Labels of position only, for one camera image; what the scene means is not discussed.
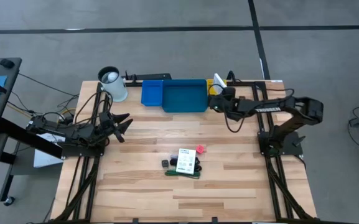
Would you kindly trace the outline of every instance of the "red object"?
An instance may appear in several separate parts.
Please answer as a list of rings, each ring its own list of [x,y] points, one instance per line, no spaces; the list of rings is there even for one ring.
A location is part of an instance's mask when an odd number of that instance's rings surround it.
[[[204,151],[204,146],[198,145],[198,146],[196,147],[196,152],[198,152],[199,154],[203,153],[203,151]]]

